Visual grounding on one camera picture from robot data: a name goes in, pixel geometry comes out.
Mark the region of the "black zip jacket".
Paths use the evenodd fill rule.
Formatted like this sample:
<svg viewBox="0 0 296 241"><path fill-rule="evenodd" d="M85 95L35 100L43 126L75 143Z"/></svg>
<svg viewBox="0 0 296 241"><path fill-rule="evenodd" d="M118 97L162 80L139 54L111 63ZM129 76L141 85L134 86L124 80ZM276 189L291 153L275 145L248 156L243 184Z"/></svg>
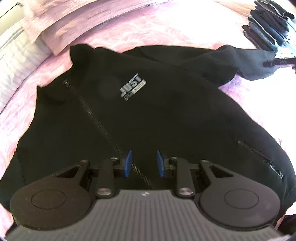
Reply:
<svg viewBox="0 0 296 241"><path fill-rule="evenodd" d="M72 67L37 88L33 121L1 179L1 204L25 185L81 160L92 165L133 152L140 173L131 189L167 189L157 150L190 162L203 159L270 187L279 216L295 202L295 173L277 141L220 86L235 75L274 73L274 53L143 46L123 53L79 44Z"/></svg>

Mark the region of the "denim folded jeans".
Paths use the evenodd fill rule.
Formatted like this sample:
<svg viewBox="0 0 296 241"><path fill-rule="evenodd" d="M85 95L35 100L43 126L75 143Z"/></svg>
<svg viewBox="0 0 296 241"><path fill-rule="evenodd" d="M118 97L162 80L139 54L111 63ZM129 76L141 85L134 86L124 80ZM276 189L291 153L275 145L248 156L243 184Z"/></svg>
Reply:
<svg viewBox="0 0 296 241"><path fill-rule="evenodd" d="M295 55L295 15L274 1L254 3L249 24L242 26L244 36L258 49Z"/></svg>

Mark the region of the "pink rose bed sheet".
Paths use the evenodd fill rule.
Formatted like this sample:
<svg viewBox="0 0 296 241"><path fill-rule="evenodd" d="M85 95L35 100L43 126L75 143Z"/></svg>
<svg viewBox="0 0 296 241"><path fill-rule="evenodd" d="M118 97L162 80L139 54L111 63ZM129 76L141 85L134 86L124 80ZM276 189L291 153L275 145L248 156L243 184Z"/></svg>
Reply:
<svg viewBox="0 0 296 241"><path fill-rule="evenodd" d="M175 45L217 49L223 45L251 49L242 26L246 17L227 3L168 1L122 15L93 28L77 39L93 47L123 52L143 45ZM71 67L68 52L51 56L23 83L1 114L1 172L35 112L37 86L50 83ZM295 72L279 69L265 79L236 76L221 90L264 127L295 162Z"/></svg>

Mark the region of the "lilac folded blanket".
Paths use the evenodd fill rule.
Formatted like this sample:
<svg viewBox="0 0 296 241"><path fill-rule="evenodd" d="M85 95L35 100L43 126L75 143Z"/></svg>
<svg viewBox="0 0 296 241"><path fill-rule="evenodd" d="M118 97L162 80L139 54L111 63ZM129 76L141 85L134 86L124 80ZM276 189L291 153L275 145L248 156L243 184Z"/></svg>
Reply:
<svg viewBox="0 0 296 241"><path fill-rule="evenodd" d="M54 55L108 20L164 1L22 1L22 27L31 41L41 38Z"/></svg>

